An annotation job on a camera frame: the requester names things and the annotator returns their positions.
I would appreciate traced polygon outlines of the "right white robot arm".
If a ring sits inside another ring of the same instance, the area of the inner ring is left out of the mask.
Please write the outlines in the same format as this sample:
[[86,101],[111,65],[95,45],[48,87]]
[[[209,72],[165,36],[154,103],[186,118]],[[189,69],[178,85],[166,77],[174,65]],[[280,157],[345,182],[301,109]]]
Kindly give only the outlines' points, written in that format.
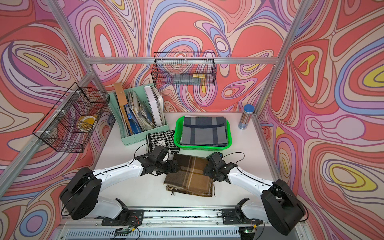
[[240,203],[240,211],[247,219],[268,221],[280,234],[287,236],[307,213],[289,185],[278,179],[269,181],[256,177],[235,163],[226,163],[221,153],[207,157],[204,175],[216,182],[227,182],[238,186],[262,201],[262,206]]

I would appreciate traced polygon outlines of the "grey navy plaid scarf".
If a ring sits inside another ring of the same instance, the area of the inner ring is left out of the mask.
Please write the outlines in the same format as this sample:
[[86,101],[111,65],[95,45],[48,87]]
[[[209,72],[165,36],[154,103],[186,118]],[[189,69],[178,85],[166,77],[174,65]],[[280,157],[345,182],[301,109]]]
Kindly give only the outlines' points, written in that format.
[[229,143],[225,117],[184,117],[180,144],[226,147]]

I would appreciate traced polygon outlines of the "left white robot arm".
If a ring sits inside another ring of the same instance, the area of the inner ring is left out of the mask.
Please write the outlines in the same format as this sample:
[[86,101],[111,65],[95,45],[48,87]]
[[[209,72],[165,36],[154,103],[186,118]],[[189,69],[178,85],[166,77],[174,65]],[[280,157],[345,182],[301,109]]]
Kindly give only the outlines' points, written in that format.
[[144,175],[176,173],[181,169],[171,157],[169,149],[156,146],[152,152],[135,156],[131,161],[101,170],[88,167],[78,170],[60,193],[63,210],[72,220],[85,217],[102,217],[125,224],[131,217],[130,210],[120,199],[100,196],[107,188]]

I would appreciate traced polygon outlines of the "brown plaid scarf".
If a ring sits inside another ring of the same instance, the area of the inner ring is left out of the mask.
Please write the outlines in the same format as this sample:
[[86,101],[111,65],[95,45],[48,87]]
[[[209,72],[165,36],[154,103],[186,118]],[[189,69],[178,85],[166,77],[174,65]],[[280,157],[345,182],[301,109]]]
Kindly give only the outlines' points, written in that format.
[[214,195],[213,179],[204,175],[208,164],[206,158],[175,154],[180,170],[166,176],[164,184],[166,190],[174,193],[212,197]]

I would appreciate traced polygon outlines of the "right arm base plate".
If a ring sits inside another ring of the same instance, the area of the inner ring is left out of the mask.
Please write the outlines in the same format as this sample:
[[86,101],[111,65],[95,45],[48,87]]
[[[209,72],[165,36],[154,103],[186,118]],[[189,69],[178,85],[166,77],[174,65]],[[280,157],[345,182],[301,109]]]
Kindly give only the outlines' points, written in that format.
[[260,225],[264,221],[259,219],[249,219],[241,210],[235,208],[222,209],[219,216],[223,219],[224,225]]

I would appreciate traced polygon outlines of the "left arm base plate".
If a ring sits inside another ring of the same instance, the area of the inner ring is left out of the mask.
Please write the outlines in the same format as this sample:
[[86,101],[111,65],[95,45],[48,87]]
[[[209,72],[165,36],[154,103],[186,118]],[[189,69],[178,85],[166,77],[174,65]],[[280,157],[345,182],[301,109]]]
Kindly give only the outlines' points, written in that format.
[[114,219],[104,217],[102,226],[141,226],[144,219],[144,210],[123,209]]

